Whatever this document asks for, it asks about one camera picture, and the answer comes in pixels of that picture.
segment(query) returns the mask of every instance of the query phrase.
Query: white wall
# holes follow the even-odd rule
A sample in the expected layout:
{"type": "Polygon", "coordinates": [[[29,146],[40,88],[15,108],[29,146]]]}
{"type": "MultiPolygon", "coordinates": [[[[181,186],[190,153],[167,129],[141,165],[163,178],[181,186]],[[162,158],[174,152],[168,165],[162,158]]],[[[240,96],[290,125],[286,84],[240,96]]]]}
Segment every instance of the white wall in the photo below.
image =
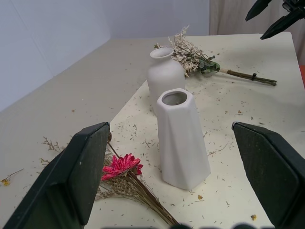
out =
{"type": "Polygon", "coordinates": [[[209,34],[209,0],[102,0],[111,38],[209,34]]]}
{"type": "Polygon", "coordinates": [[[110,38],[208,35],[209,0],[0,0],[0,112],[110,38]]]}

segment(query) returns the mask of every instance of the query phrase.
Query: vase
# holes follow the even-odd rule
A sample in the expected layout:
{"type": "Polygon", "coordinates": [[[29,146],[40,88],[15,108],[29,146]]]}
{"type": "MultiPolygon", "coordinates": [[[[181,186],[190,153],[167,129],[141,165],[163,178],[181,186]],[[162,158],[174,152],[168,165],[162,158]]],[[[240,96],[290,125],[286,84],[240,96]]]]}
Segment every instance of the vase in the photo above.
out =
{"type": "Polygon", "coordinates": [[[173,49],[159,48],[151,52],[153,64],[148,70],[147,83],[154,113],[160,95],[175,88],[185,88],[183,67],[171,56],[173,49]]]}
{"type": "Polygon", "coordinates": [[[211,173],[195,99],[184,89],[166,91],[157,112],[162,178],[191,190],[211,173]]]}

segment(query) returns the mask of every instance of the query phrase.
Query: curtain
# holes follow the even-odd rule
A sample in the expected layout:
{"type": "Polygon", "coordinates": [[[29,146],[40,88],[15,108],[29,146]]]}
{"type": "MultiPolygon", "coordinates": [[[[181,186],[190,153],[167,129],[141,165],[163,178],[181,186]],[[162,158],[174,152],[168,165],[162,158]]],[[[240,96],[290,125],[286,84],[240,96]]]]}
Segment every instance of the curtain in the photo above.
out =
{"type": "MultiPolygon", "coordinates": [[[[270,25],[288,12],[282,7],[282,0],[273,0],[255,18],[245,21],[255,0],[211,0],[210,35],[264,33],[270,25]]],[[[305,19],[289,27],[295,45],[299,64],[305,64],[305,19]]]]}

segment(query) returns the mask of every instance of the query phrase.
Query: vase neck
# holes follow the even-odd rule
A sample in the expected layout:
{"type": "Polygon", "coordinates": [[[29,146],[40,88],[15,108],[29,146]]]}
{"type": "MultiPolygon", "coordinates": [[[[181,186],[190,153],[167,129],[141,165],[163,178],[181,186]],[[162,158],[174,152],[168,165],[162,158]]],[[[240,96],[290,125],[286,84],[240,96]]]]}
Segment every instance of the vase neck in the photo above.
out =
{"type": "Polygon", "coordinates": [[[172,48],[159,48],[151,52],[151,57],[156,62],[164,62],[166,60],[171,59],[172,54],[173,54],[172,48]]]}

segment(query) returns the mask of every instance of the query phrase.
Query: pink flower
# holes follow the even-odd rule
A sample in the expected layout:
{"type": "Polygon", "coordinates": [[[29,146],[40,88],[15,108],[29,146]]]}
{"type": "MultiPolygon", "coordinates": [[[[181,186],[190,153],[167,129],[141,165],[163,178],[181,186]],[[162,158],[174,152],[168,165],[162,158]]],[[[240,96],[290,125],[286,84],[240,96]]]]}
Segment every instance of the pink flower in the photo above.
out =
{"type": "Polygon", "coordinates": [[[136,168],[136,175],[142,174],[141,168],[143,165],[140,165],[140,159],[134,159],[132,154],[126,154],[125,157],[116,156],[112,158],[112,164],[110,166],[104,166],[103,172],[106,173],[102,176],[102,180],[108,180],[118,175],[128,172],[132,168],[136,168]]]}

